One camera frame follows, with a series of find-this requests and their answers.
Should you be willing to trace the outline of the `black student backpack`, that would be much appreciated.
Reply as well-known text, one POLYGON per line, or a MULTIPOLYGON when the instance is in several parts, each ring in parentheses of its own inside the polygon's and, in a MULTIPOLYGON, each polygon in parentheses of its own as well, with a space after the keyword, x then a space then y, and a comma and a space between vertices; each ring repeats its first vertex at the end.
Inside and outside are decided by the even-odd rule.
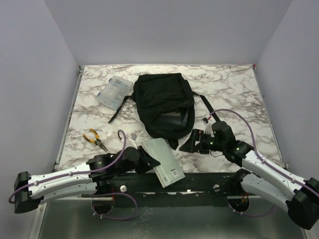
POLYGON ((138 116, 152 138, 163 138, 174 150, 178 140, 194 126, 194 96, 201 97, 208 111, 214 111, 208 99, 194 92, 181 73, 140 75, 133 93, 124 97, 136 103, 138 116))

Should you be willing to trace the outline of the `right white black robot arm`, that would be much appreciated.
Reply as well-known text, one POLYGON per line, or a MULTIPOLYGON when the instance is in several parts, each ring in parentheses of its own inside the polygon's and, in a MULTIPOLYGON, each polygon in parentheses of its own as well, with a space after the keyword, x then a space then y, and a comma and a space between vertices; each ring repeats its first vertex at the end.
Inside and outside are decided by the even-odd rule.
POLYGON ((208 124, 212 134, 193 129, 190 138, 179 149, 187 153, 222 152, 225 158, 240 166, 229 183, 235 195, 243 192, 262 197, 287 212, 299 227, 310 230, 319 220, 319 182, 288 172, 269 161, 251 145, 237 140, 224 121, 208 124))

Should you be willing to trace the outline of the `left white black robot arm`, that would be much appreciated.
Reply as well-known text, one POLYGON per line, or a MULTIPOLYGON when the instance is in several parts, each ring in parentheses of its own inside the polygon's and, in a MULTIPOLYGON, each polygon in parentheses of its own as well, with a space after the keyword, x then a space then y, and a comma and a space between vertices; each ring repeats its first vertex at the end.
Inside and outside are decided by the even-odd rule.
POLYGON ((49 194, 87 183, 94 183, 94 192, 104 197, 111 189, 108 180, 132 170, 137 174, 143 174, 159 165, 160 162, 142 147, 129 146, 116 154, 96 155, 87 162, 66 170, 43 175, 20 172, 16 177, 9 203, 14 204, 16 214, 27 213, 37 209, 49 194))

